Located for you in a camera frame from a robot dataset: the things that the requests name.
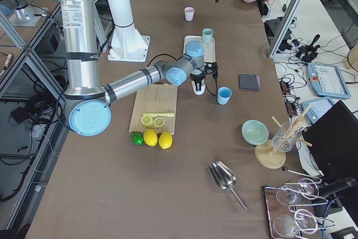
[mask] ice scoop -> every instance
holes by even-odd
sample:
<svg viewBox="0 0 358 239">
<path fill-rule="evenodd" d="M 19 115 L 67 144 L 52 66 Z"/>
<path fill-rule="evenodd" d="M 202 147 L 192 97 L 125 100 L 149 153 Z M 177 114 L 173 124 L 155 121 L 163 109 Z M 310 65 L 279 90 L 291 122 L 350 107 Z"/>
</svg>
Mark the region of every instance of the ice scoop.
<svg viewBox="0 0 358 239">
<path fill-rule="evenodd" d="M 247 205 L 234 189 L 236 184 L 236 176 L 234 172 L 231 171 L 229 167 L 227 167 L 221 161 L 212 163 L 209 166 L 209 171 L 217 186 L 222 190 L 231 190 L 232 194 L 235 196 L 239 204 L 242 206 L 244 210 L 246 210 Z"/>
</svg>

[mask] cutting board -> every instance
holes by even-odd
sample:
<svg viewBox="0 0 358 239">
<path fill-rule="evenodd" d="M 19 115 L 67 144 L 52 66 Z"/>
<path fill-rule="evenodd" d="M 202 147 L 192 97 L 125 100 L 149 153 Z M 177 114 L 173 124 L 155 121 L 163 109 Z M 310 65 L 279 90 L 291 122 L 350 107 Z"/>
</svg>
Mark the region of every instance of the cutting board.
<svg viewBox="0 0 358 239">
<path fill-rule="evenodd" d="M 175 117 L 177 110 L 178 87 L 174 85 L 153 84 L 141 89 L 136 93 L 132 118 L 129 124 L 129 132 L 144 132 L 147 129 L 154 129 L 156 133 L 169 132 L 174 134 Z M 140 123 L 143 113 L 166 113 L 173 112 L 173 117 L 160 116 L 164 119 L 164 125 L 160 128 L 154 125 L 144 127 Z"/>
</svg>

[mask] white table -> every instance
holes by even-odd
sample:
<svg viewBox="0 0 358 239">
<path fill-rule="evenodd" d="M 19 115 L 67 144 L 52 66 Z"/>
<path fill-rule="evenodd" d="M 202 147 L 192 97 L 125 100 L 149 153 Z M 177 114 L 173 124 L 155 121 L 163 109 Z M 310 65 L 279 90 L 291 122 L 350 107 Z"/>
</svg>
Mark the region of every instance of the white table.
<svg viewBox="0 0 358 239">
<path fill-rule="evenodd" d="M 270 12 L 265 17 L 262 18 L 263 22 L 270 19 L 275 19 L 284 15 L 282 11 L 282 7 L 284 4 L 289 5 L 290 0 L 274 0 L 268 3 Z M 331 20 L 329 14 L 326 9 L 323 7 L 322 3 L 319 0 L 302 0 L 300 6 L 298 7 L 296 14 L 296 23 L 295 25 L 291 25 L 290 29 L 292 31 L 292 38 L 298 39 L 303 44 L 310 44 L 316 36 L 316 34 L 320 34 L 319 40 L 315 43 L 315 45 L 319 44 L 320 46 L 325 46 L 325 50 L 335 50 L 336 54 L 333 53 L 324 53 L 324 50 L 318 49 L 318 56 L 312 61 L 313 63 L 323 63 L 323 64 L 336 64 L 340 70 L 342 71 L 342 75 L 346 82 L 354 81 L 354 77 L 344 71 L 348 71 L 356 76 L 358 79 L 358 74 L 352 69 L 346 69 L 343 61 L 346 60 L 344 56 L 346 56 L 349 52 L 349 48 L 345 45 L 345 41 L 341 36 L 341 33 L 335 27 L 333 21 Z M 290 57 L 295 55 L 296 48 L 293 47 L 291 51 L 286 51 L 285 54 L 276 54 L 274 56 L 274 61 L 281 63 L 276 65 L 276 71 L 278 78 L 281 78 L 284 74 L 292 73 L 297 82 L 304 81 L 300 78 L 299 74 L 305 78 L 307 81 L 307 85 L 303 88 L 295 88 L 293 90 L 293 94 L 295 96 L 300 97 L 300 103 L 306 100 L 312 100 L 318 98 L 318 96 L 312 90 L 310 82 L 307 76 L 307 68 L 300 68 L 298 65 L 290 65 L 290 67 L 296 69 L 298 73 L 294 70 L 287 68 L 286 63 Z M 358 110 L 358 85 L 348 85 L 348 89 L 351 94 L 351 98 L 348 100 L 344 100 L 343 102 L 351 111 Z M 310 123 L 308 120 L 305 121 L 305 126 L 309 126 Z M 302 144 L 302 147 L 299 151 L 300 159 L 302 163 L 302 167 L 312 174 L 315 173 L 315 169 L 312 168 L 312 165 L 309 160 L 309 152 L 306 145 Z M 357 226 L 354 224 L 352 219 L 347 214 L 346 210 L 343 209 L 342 212 L 332 214 L 329 216 L 329 219 L 332 219 L 336 222 L 336 226 L 328 229 L 329 233 L 333 231 L 338 231 L 348 226 L 353 226 L 358 230 Z"/>
</svg>

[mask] blue cup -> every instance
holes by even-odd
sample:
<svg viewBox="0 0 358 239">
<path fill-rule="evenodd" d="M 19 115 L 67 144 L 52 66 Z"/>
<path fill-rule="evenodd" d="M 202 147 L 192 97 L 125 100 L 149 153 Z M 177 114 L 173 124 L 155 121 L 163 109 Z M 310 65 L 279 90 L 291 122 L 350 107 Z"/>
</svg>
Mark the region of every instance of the blue cup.
<svg viewBox="0 0 358 239">
<path fill-rule="evenodd" d="M 221 87 L 218 89 L 218 103 L 221 105 L 226 105 L 229 101 L 232 91 L 228 87 Z"/>
</svg>

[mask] monitor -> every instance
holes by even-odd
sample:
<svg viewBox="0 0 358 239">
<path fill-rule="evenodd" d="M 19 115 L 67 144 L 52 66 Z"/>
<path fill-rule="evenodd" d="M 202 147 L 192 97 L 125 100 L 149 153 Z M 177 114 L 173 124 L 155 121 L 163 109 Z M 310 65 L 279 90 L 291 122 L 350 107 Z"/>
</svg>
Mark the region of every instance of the monitor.
<svg viewBox="0 0 358 239">
<path fill-rule="evenodd" d="M 338 101 L 306 132 L 306 141 L 324 177 L 358 180 L 358 119 Z M 353 221 L 358 224 L 358 187 L 337 192 Z"/>
</svg>

